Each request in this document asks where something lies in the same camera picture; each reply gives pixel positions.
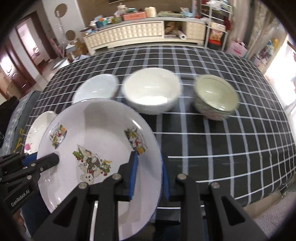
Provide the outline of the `black white grid tablecloth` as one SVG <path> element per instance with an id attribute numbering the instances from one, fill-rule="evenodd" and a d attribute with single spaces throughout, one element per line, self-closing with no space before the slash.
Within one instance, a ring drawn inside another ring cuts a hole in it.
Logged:
<path id="1" fill-rule="evenodd" d="M 24 131 L 45 111 L 70 106 L 77 88 L 103 73 L 122 81 L 146 67 L 172 71 L 183 93 L 172 110 L 145 116 L 168 158 L 199 183 L 226 185 L 242 205 L 283 190 L 295 174 L 295 141 L 276 94 L 248 60 L 221 51 L 187 46 L 140 46 L 113 50 L 57 71 L 30 113 Z M 196 76 L 228 81 L 239 108 L 223 121 L 204 118 L 193 106 Z"/>

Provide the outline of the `cartoon print white plate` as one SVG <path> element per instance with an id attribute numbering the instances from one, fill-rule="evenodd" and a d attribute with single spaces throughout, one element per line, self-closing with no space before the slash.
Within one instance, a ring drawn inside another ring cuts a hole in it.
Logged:
<path id="1" fill-rule="evenodd" d="M 147 122 L 129 106 L 110 99 L 90 99 L 71 105 L 47 127 L 38 158 L 55 153 L 59 164 L 41 173 L 39 190 L 53 212 L 80 183 L 97 184 L 138 157 L 131 201 L 118 204 L 119 239 L 137 234 L 150 221 L 159 203 L 162 158 Z"/>

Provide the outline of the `white dustpan with broom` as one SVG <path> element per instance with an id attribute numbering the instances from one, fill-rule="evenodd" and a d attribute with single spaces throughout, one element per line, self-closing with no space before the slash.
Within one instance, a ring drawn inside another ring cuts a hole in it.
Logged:
<path id="1" fill-rule="evenodd" d="M 62 36 L 62 39 L 63 39 L 63 52 L 64 52 L 65 55 L 70 54 L 70 56 L 72 58 L 72 61 L 75 62 L 76 59 L 75 59 L 75 56 L 74 56 L 73 51 L 72 51 L 73 49 L 75 49 L 75 46 L 71 45 L 69 43 L 69 41 L 67 40 L 66 34 L 65 34 L 63 26 L 62 26 L 62 21 L 61 21 L 59 11 L 57 10 L 57 11 L 55 11 L 55 13 L 56 13 L 56 17 L 58 18 L 58 21 L 59 21 L 59 30 L 60 30 L 60 33 L 61 33 L 61 36 Z"/>

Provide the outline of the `white metal shelf rack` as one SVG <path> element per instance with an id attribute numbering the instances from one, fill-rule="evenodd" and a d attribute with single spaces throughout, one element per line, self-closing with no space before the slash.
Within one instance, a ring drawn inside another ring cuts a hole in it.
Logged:
<path id="1" fill-rule="evenodd" d="M 206 23 L 205 48 L 224 51 L 233 16 L 229 1 L 201 1 L 200 16 Z"/>

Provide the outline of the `brown wooden door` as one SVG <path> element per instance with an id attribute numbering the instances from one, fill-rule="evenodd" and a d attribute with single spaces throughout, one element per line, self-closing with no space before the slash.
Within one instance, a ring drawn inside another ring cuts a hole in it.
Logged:
<path id="1" fill-rule="evenodd" d="M 21 98 L 36 84 L 9 39 L 1 45 L 1 85 L 6 95 Z"/>

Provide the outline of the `bluish white bowl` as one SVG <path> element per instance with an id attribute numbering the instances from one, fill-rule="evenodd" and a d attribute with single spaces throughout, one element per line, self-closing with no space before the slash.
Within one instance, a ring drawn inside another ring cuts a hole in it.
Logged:
<path id="1" fill-rule="evenodd" d="M 115 99 L 118 94 L 119 79 L 112 74 L 95 75 L 86 80 L 72 97 L 72 104 L 88 99 Z"/>

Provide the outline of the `pink floral white plate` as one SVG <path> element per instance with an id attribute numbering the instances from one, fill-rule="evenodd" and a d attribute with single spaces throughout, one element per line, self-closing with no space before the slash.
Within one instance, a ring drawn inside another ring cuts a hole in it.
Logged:
<path id="1" fill-rule="evenodd" d="M 42 113 L 33 122 L 29 129 L 24 145 L 25 154 L 34 154 L 38 151 L 41 139 L 49 126 L 49 124 L 54 120 L 57 114 L 53 111 L 46 111 Z"/>

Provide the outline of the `cream tufted TV cabinet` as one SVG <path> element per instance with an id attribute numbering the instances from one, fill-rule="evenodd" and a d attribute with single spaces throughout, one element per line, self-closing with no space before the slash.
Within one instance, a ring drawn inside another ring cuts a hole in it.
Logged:
<path id="1" fill-rule="evenodd" d="M 186 40 L 181 40 L 175 31 L 181 30 Z M 204 45 L 206 24 L 194 18 L 146 18 L 136 21 L 125 21 L 105 26 L 84 37 L 90 55 L 102 48 L 116 48 L 145 43 L 192 43 Z"/>

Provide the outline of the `grey queen print cloth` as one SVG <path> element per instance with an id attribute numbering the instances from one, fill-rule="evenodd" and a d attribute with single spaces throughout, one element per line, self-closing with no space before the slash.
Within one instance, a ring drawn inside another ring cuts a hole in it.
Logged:
<path id="1" fill-rule="evenodd" d="M 4 135 L 1 156 L 23 151 L 26 124 L 40 94 L 40 91 L 33 91 L 18 101 Z"/>

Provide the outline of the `floral patterned green bowl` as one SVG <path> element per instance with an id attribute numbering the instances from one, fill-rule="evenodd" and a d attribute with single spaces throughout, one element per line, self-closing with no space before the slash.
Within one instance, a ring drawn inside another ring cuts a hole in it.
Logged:
<path id="1" fill-rule="evenodd" d="M 239 95 L 223 78 L 205 74 L 195 78 L 193 105 L 208 119 L 222 121 L 239 107 Z"/>

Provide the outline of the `cream white bowl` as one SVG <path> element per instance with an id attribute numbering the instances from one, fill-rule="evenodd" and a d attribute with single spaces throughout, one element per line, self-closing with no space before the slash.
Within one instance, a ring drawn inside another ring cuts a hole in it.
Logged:
<path id="1" fill-rule="evenodd" d="M 126 77 L 121 87 L 127 104 L 138 113 L 149 115 L 171 110 L 182 91 L 180 78 L 163 68 L 140 69 Z"/>

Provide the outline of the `white paper roll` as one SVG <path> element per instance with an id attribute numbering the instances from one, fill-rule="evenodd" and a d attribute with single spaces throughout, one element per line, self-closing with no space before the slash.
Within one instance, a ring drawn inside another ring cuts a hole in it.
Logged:
<path id="1" fill-rule="evenodd" d="M 187 39 L 187 36 L 181 30 L 175 31 L 175 35 L 177 37 L 179 37 L 181 40 L 186 40 Z"/>

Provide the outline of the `arched floor mirror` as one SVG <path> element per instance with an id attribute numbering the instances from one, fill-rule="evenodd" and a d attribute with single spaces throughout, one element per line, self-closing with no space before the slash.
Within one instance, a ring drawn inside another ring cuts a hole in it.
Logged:
<path id="1" fill-rule="evenodd" d="M 255 37 L 247 58 L 265 75 L 286 40 L 287 31 L 282 24 L 276 21 L 270 30 L 259 33 L 261 35 Z"/>

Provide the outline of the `pink storage box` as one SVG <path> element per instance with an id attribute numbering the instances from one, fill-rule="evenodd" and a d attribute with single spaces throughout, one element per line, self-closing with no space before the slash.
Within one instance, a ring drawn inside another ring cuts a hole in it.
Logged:
<path id="1" fill-rule="evenodd" d="M 135 20 L 140 20 L 144 19 L 147 17 L 147 14 L 145 11 L 137 12 L 137 13 L 129 13 L 123 15 L 123 20 L 124 21 L 135 21 Z"/>

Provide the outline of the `pink tote bag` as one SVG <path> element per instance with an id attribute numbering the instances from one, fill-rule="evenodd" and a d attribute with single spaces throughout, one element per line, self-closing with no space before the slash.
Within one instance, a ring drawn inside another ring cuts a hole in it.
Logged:
<path id="1" fill-rule="evenodd" d="M 244 57 L 248 49 L 242 41 L 231 41 L 230 46 L 227 48 L 226 52 L 228 54 L 233 54 L 239 57 Z"/>

